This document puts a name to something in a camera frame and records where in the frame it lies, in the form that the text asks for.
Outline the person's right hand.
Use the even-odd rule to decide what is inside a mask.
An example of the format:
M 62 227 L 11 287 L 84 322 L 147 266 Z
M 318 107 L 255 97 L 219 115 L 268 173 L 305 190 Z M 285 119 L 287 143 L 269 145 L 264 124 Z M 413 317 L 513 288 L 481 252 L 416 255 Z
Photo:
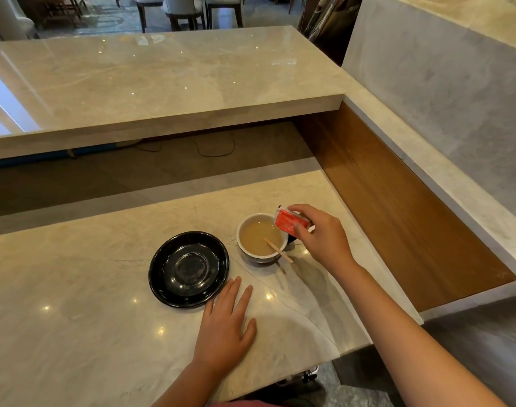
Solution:
M 338 278 L 350 267 L 357 266 L 338 218 L 308 204 L 289 205 L 288 209 L 301 213 L 314 224 L 314 246 L 306 248 L 329 273 Z

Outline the person's left hand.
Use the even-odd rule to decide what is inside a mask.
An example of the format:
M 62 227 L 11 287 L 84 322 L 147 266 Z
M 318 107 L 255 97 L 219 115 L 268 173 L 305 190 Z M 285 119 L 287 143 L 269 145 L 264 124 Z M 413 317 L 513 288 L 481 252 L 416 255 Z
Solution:
M 252 293 L 253 287 L 249 285 L 235 301 L 233 311 L 218 311 L 218 295 L 207 302 L 192 361 L 205 361 L 231 371 L 241 363 L 249 351 L 240 347 L 240 341 L 250 321 L 246 320 L 246 312 Z

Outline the red sachet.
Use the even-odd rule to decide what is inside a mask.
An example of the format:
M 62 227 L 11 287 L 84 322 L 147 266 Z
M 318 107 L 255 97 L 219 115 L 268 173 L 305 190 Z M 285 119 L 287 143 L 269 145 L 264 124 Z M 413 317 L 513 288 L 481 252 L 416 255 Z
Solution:
M 276 210 L 274 224 L 279 230 L 296 239 L 298 237 L 294 230 L 295 224 L 302 225 L 306 230 L 309 230 L 309 228 L 312 227 L 312 221 L 307 217 L 303 216 L 299 212 L 291 211 L 287 207 L 283 207 L 281 205 L 278 206 Z

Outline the person's left forearm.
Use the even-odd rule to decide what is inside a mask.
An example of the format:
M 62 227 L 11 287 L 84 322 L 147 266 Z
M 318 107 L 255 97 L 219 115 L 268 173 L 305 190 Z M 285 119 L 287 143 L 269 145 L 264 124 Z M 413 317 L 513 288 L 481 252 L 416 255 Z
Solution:
M 150 407 L 205 407 L 231 369 L 192 361 Z

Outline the person's right forearm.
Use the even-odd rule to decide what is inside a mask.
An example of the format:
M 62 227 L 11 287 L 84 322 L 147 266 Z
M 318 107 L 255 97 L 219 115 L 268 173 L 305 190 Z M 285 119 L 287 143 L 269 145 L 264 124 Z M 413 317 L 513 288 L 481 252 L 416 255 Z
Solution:
M 507 407 L 355 260 L 342 255 L 328 270 L 347 294 L 406 407 Z

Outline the wooden stir stick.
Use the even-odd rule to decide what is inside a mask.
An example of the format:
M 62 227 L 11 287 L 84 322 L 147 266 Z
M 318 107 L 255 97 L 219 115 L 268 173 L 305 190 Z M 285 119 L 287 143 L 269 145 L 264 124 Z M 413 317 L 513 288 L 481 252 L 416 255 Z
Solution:
M 278 254 L 282 256 L 288 263 L 293 264 L 294 261 L 291 259 L 284 251 L 278 248 L 274 243 L 272 243 L 268 238 L 264 237 L 264 241 L 267 245 L 269 245 L 272 249 L 275 250 Z

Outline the white cup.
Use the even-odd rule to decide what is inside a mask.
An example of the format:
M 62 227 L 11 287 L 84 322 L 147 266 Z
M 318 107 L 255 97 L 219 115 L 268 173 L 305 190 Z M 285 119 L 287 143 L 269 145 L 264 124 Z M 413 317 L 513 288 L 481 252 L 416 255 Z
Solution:
M 268 213 L 256 213 L 256 214 L 252 214 L 252 215 L 248 216 L 247 218 L 245 218 L 239 224 L 239 226 L 237 227 L 237 230 L 236 230 L 236 242 L 237 242 L 237 245 L 239 246 L 240 250 L 244 253 L 244 255 L 246 255 L 250 260 L 252 260 L 252 261 L 254 261 L 256 263 L 267 264 L 267 263 L 270 263 L 272 261 L 275 261 L 276 259 L 278 259 L 280 257 L 280 254 L 278 254 L 277 252 L 275 252 L 274 254 L 268 255 L 268 256 L 261 257 L 261 256 L 256 256 L 256 255 L 253 255 L 253 254 L 249 253 L 241 245 L 241 240 L 240 240 L 241 228 L 246 223 L 248 223 L 249 221 L 255 221 L 255 220 L 256 221 L 258 221 L 258 220 L 269 220 L 272 223 L 274 223 L 274 215 L 268 214 Z M 284 237 L 284 245 L 281 247 L 281 250 L 284 251 L 284 249 L 289 244 L 289 235 L 287 233 L 285 233 L 285 232 L 282 232 L 282 235 Z

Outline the light brown coffee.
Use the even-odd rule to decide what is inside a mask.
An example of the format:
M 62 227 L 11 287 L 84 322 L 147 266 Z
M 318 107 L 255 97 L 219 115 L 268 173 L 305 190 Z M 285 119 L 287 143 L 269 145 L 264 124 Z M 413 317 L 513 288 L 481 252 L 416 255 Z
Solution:
M 282 232 L 269 220 L 249 221 L 241 228 L 241 245 L 253 255 L 264 257 L 276 252 L 265 238 L 277 248 L 284 245 Z

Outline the black saucer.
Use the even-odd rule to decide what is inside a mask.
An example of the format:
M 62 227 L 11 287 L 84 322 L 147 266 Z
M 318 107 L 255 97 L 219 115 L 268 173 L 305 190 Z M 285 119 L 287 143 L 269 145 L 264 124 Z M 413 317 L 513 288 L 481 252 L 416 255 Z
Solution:
M 221 291 L 229 268 L 229 254 L 220 239 L 207 232 L 183 232 L 155 252 L 148 283 L 161 303 L 192 309 L 203 306 Z

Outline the white and black shoe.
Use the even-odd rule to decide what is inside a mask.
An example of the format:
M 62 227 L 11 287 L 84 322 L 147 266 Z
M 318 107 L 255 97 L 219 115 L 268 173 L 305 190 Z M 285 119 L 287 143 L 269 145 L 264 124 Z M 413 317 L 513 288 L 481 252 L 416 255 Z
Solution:
M 293 384 L 308 384 L 314 382 L 318 376 L 320 367 L 318 365 L 303 372 L 288 376 L 275 383 L 278 387 L 285 387 Z

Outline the brown wooden panel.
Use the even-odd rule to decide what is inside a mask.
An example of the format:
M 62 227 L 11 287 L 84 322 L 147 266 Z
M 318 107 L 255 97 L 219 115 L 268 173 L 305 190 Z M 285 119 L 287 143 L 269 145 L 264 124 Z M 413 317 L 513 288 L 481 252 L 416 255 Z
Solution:
M 416 310 L 516 295 L 516 274 L 346 103 L 293 123 Z

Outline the dark glossy column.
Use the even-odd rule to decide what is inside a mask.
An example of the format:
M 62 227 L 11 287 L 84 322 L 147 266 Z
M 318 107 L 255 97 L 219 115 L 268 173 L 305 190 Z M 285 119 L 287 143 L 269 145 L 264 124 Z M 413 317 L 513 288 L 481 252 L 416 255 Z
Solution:
M 297 29 L 341 66 L 363 0 L 304 0 Z

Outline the grey upholstered chair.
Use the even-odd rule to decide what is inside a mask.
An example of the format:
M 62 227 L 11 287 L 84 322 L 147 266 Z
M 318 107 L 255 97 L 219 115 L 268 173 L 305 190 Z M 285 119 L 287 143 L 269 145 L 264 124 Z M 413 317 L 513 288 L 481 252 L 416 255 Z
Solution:
M 139 12 L 139 20 L 141 25 L 142 33 L 146 32 L 146 13 L 145 8 L 147 7 L 161 7 L 164 0 L 134 0 Z
M 212 11 L 219 8 L 231 8 L 234 10 L 238 28 L 243 28 L 242 5 L 245 0 L 204 0 L 205 14 L 207 18 L 207 29 L 212 29 Z
M 190 30 L 198 30 L 198 18 L 202 28 L 207 29 L 203 0 L 164 0 L 161 9 L 169 18 L 173 32 L 181 31 L 178 20 L 187 20 Z

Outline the brown wooden chair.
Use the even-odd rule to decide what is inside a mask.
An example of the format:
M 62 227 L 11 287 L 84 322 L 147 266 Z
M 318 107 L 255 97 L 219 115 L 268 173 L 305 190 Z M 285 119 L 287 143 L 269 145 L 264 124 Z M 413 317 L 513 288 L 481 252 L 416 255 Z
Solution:
M 56 20 L 67 20 L 73 27 L 78 27 L 83 20 L 83 12 L 88 11 L 85 0 L 37 0 L 44 9 L 41 25 Z

